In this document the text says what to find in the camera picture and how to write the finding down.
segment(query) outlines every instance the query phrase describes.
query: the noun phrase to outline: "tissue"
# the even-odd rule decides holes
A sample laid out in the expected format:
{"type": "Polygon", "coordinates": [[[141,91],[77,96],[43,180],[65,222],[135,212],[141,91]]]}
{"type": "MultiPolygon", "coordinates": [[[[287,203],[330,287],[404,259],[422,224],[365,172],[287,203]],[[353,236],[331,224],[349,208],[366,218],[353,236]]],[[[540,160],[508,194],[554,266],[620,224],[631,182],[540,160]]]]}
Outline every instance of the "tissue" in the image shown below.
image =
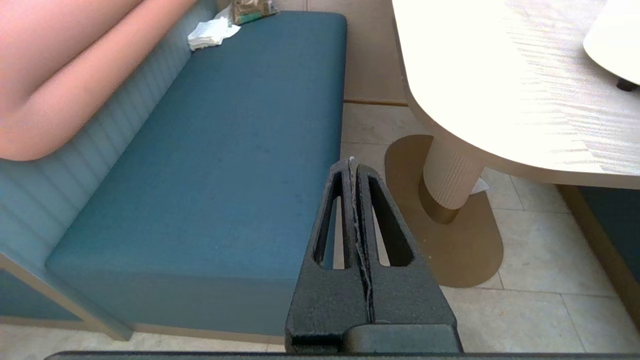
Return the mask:
{"type": "Polygon", "coordinates": [[[222,44],[222,40],[230,38],[240,30],[240,26],[231,21],[231,7],[227,6],[213,20],[201,22],[189,34],[187,41],[191,50],[222,44]]]}

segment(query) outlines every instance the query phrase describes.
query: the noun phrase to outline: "paper on floor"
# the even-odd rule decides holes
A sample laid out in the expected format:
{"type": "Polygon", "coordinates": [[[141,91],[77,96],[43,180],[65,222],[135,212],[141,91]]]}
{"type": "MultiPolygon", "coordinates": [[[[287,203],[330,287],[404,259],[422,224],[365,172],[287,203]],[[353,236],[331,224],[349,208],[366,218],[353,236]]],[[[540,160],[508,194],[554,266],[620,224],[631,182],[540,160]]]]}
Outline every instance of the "paper on floor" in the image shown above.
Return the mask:
{"type": "Polygon", "coordinates": [[[474,185],[474,189],[471,190],[471,195],[479,192],[485,192],[487,190],[489,190],[489,184],[487,184],[486,181],[482,180],[482,178],[479,178],[474,185]]]}
{"type": "Polygon", "coordinates": [[[240,26],[231,21],[231,7],[227,6],[213,20],[201,22],[189,34],[187,40],[191,50],[222,44],[222,40],[230,38],[240,30],[240,26]]]}

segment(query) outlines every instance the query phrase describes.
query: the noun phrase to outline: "table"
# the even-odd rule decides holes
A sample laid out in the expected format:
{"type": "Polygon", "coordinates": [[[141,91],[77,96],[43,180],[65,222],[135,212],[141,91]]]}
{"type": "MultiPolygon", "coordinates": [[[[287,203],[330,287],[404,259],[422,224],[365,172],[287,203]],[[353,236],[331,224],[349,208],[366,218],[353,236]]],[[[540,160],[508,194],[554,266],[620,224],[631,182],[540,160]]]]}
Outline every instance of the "table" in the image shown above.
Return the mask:
{"type": "Polygon", "coordinates": [[[393,0],[408,104],[434,138],[393,144],[387,181],[441,284],[475,285],[502,261],[486,196],[469,197],[484,167],[640,189],[640,92],[582,47],[605,3],[393,0]]]}

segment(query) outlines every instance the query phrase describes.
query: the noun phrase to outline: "white tabletop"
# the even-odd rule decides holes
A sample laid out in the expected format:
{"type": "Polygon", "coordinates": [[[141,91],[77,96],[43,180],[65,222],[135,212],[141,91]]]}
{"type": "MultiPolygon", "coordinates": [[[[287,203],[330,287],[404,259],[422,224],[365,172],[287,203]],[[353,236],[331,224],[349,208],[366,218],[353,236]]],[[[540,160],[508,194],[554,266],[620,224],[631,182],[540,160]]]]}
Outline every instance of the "white tabletop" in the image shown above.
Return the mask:
{"type": "Polygon", "coordinates": [[[640,189],[640,90],[582,47],[604,4],[393,0],[412,111],[488,167],[640,189]]]}

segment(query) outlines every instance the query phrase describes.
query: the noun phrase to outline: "beige floor tile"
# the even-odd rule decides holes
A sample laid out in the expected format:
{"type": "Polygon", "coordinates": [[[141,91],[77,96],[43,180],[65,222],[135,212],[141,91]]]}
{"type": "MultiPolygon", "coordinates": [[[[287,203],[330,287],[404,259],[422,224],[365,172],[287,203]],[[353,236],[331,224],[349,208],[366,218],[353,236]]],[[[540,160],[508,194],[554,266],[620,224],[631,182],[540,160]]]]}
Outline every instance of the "beige floor tile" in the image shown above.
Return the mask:
{"type": "Polygon", "coordinates": [[[427,134],[427,129],[406,106],[344,105],[343,142],[389,145],[414,134],[427,134]]]}
{"type": "Polygon", "coordinates": [[[466,352],[583,352],[560,295],[442,288],[466,352]]]}
{"type": "Polygon", "coordinates": [[[489,185],[486,194],[492,209],[524,210],[509,175],[486,168],[481,177],[489,185]]]}
{"type": "Polygon", "coordinates": [[[269,344],[267,346],[267,351],[268,352],[285,352],[286,350],[284,349],[284,345],[269,344]]]}
{"type": "Polygon", "coordinates": [[[129,341],[113,341],[98,332],[0,325],[3,360],[41,360],[66,350],[263,352],[267,344],[136,332],[129,341]]]}
{"type": "Polygon", "coordinates": [[[554,184],[511,177],[525,210],[568,213],[569,210],[554,184]]]}
{"type": "Polygon", "coordinates": [[[619,299],[563,298],[587,352],[640,352],[640,336],[619,299]]]}
{"type": "Polygon", "coordinates": [[[570,214],[494,210],[505,289],[582,295],[615,292],[570,214]]]}
{"type": "MultiPolygon", "coordinates": [[[[383,266],[390,266],[389,256],[385,248],[382,234],[380,233],[380,225],[378,225],[378,219],[374,217],[375,229],[376,229],[376,243],[378,244],[378,254],[380,264],[383,266]]],[[[333,246],[333,268],[344,269],[344,244],[342,242],[342,210],[340,206],[336,209],[335,219],[335,244],[333,246]]]]}
{"type": "Polygon", "coordinates": [[[476,288],[498,289],[498,290],[504,289],[504,287],[502,286],[502,281],[500,280],[500,273],[495,273],[495,275],[492,276],[491,279],[488,279],[482,284],[476,286],[476,288]]]}
{"type": "Polygon", "coordinates": [[[387,153],[387,148],[388,145],[343,142],[340,148],[340,159],[355,156],[360,163],[377,170],[382,180],[385,180],[385,154],[387,153]]]}

